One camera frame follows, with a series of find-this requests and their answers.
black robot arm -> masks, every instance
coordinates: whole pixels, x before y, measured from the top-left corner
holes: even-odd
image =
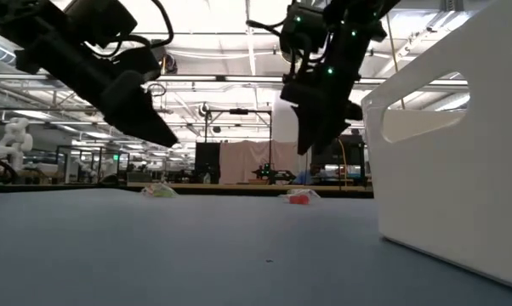
[[[296,104],[298,150],[320,151],[348,126],[362,120],[359,105],[349,101],[370,41],[386,38],[380,19],[400,0],[332,0],[324,9],[292,1],[287,17],[276,25],[248,20],[252,27],[280,37],[281,51],[291,64],[283,77],[281,99]],[[279,33],[275,27],[282,26]],[[324,48],[318,59],[310,54]]]
[[[177,138],[154,111],[151,93],[141,87],[160,76],[151,48],[173,39],[165,9],[169,39],[151,45],[131,35],[137,21],[117,0],[73,0],[64,11],[49,0],[0,0],[0,35],[22,48],[16,68],[35,74],[41,68],[99,109],[105,120],[127,135],[172,146]],[[122,42],[142,47],[118,53]],[[118,43],[113,54],[96,54],[88,45],[105,48]]]

crumpled plastic bag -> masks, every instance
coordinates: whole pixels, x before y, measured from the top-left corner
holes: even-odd
[[[162,183],[155,183],[148,187],[145,187],[141,191],[141,193],[143,194],[143,196],[166,198],[173,198],[179,195],[171,187]]]
[[[312,201],[321,197],[314,190],[289,190],[285,195],[279,195],[290,204],[309,205]]]

white plastic bin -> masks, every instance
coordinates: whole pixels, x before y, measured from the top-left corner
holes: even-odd
[[[387,107],[449,72],[465,116],[391,142]],[[383,236],[512,285],[512,0],[468,20],[363,101]]]

gray table surface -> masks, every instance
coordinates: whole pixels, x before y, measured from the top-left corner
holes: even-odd
[[[0,194],[1,306],[512,305],[512,290],[379,239],[371,200],[122,190]]]

curtain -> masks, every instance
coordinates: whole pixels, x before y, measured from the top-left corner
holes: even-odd
[[[296,143],[271,142],[271,167],[275,170],[290,170],[299,173],[299,158]],[[242,141],[220,145],[220,183],[247,183],[256,179],[252,171],[270,162],[270,143]]]

